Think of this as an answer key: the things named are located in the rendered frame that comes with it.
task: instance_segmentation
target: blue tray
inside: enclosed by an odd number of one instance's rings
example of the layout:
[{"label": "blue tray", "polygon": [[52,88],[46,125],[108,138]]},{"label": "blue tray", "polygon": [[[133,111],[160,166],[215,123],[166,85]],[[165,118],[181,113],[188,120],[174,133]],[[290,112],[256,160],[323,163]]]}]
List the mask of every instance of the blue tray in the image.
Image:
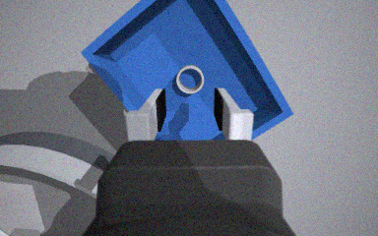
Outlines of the blue tray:
[{"label": "blue tray", "polygon": [[[223,139],[214,89],[224,88],[254,113],[253,139],[292,114],[246,32],[224,0],[142,0],[84,51],[84,57],[128,110],[165,89],[167,115],[157,140]],[[176,74],[199,67],[205,83],[186,94]],[[186,73],[182,84],[193,87]]]}]

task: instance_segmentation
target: white ring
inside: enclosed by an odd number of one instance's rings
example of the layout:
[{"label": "white ring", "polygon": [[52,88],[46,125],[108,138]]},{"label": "white ring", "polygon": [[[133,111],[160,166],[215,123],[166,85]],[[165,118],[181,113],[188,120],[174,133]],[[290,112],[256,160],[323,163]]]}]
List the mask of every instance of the white ring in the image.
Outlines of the white ring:
[{"label": "white ring", "polygon": [[[201,76],[201,82],[199,82],[195,87],[193,88],[187,88],[186,86],[184,86],[182,84],[182,82],[180,81],[180,75],[184,72],[184,71],[187,71],[187,70],[193,70],[193,71],[196,71],[198,72],[198,74]],[[204,74],[202,73],[201,69],[199,69],[199,67],[197,66],[194,66],[194,65],[188,65],[188,66],[185,66],[183,67],[182,69],[180,69],[179,73],[177,73],[177,76],[176,76],[176,83],[177,83],[177,86],[179,87],[179,89],[187,94],[193,94],[195,92],[198,92],[199,90],[201,90],[201,88],[204,86]]]}]

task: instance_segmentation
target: gray surface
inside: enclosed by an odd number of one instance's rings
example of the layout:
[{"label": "gray surface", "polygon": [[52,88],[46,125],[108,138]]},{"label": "gray surface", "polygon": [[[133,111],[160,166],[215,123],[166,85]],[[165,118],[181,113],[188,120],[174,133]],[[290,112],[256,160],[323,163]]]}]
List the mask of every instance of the gray surface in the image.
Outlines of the gray surface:
[{"label": "gray surface", "polygon": [[[0,1],[0,89],[84,71],[81,50],[137,2]],[[378,235],[378,1],[228,2],[294,112],[255,140],[283,180],[288,224]]]}]

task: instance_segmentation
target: gray wall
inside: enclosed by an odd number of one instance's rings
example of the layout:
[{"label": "gray wall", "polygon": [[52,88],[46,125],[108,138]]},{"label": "gray wall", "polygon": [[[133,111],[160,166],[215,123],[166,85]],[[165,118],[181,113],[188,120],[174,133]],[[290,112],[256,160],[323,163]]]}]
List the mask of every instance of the gray wall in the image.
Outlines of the gray wall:
[{"label": "gray wall", "polygon": [[[137,2],[0,1],[0,89],[84,71],[81,51]],[[294,112],[255,140],[283,180],[287,222],[378,235],[378,1],[228,3]]]}]

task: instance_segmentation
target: ring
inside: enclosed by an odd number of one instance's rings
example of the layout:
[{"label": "ring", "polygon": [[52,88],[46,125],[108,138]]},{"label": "ring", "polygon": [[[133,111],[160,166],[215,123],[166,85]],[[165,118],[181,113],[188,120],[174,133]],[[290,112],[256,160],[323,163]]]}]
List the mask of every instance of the ring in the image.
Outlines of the ring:
[{"label": "ring", "polygon": [[[187,70],[192,70],[192,71],[196,71],[200,76],[201,76],[201,82],[199,82],[195,87],[193,88],[188,88],[186,86],[184,86],[182,84],[182,82],[180,81],[180,75],[187,71]],[[201,69],[199,69],[199,67],[197,66],[194,66],[194,65],[188,65],[188,66],[185,66],[183,67],[182,69],[180,69],[179,73],[177,73],[177,76],[176,76],[176,83],[177,83],[177,86],[179,87],[179,89],[187,94],[193,94],[193,93],[196,93],[198,92],[199,90],[201,90],[201,88],[204,86],[204,74],[202,73]]]}]

